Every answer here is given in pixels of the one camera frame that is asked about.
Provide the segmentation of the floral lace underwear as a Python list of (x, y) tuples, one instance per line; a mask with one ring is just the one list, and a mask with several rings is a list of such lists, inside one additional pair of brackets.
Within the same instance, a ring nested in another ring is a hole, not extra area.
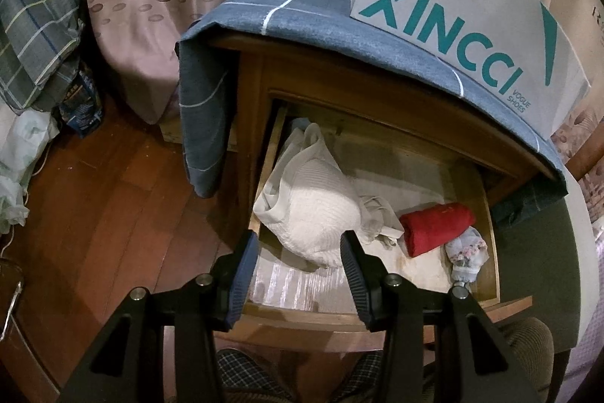
[(489, 259), (488, 246), (474, 227), (444, 245), (453, 282), (472, 283)]

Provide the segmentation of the cream white bra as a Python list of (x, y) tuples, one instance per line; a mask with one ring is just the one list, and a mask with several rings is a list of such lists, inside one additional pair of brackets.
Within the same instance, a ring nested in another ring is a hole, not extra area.
[(341, 235), (396, 247), (403, 228), (378, 195), (359, 195), (310, 123), (295, 128), (253, 205), (253, 213), (286, 250), (321, 268), (340, 268)]

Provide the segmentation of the red rolled underwear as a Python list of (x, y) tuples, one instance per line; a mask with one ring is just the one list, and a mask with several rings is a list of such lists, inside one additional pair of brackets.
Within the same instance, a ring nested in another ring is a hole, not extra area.
[(399, 222), (410, 257), (419, 257), (464, 233), (476, 221), (470, 208), (458, 202), (433, 205), (403, 214)]

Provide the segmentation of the checked slipper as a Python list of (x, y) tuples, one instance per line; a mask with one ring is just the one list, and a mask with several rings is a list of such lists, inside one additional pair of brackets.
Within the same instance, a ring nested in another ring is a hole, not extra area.
[(294, 397), (249, 355), (228, 348), (216, 354), (226, 402), (293, 402)]

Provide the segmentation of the wooden nightstand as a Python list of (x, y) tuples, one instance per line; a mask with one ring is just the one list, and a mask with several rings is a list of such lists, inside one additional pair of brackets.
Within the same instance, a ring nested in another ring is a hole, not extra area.
[(332, 50), (233, 32), (212, 49), (236, 65), (237, 195), (228, 215), (229, 247), (248, 227), (276, 102), (360, 117), (490, 169), (495, 176), (486, 190), (489, 205), (533, 178), (556, 179), (551, 165), (492, 117), (408, 75)]

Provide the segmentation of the green bed mattress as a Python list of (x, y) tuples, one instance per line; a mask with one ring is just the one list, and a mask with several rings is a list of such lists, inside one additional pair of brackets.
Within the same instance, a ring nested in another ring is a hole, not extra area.
[(528, 314), (552, 331), (557, 352), (585, 334), (600, 298), (598, 254), (584, 194), (563, 180), (535, 178), (492, 212), (504, 301), (531, 296)]

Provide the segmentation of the dark blue package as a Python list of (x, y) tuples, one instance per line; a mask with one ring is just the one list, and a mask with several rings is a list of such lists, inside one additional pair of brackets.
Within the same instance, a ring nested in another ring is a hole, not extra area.
[(78, 71), (62, 102), (53, 110), (53, 115), (60, 130), (72, 131), (80, 138), (90, 135), (102, 124), (105, 112), (86, 68)]

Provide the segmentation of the white floral sheet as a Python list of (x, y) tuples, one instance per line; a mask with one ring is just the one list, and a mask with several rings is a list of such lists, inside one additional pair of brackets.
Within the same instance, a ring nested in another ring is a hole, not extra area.
[(28, 108), (19, 116), (1, 101), (1, 234), (26, 224), (25, 194), (35, 165), (59, 134), (50, 113)]

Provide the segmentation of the blue checked cloth cover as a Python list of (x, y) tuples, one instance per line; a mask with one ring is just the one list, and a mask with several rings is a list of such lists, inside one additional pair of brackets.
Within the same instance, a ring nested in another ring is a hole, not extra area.
[(565, 169), (549, 138), (449, 63), (353, 19), (350, 0), (226, 0), (196, 20), (175, 48), (185, 169), (202, 198), (219, 188), (228, 134), (236, 131), (236, 65), (212, 49), (230, 32), (332, 50), (459, 97), (551, 165), (554, 183), (563, 180)]

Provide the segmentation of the white XINCCI shoe box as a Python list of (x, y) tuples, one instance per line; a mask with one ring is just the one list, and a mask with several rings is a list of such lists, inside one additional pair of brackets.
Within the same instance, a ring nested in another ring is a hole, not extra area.
[(351, 0), (351, 15), (449, 63), (544, 138), (591, 88), (541, 0)]

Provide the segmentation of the grey plaid blanket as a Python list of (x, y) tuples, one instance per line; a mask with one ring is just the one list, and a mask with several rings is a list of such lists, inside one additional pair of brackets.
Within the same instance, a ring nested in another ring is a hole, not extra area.
[(1, 98), (15, 114), (57, 107), (78, 75), (82, 0), (1, 0)]

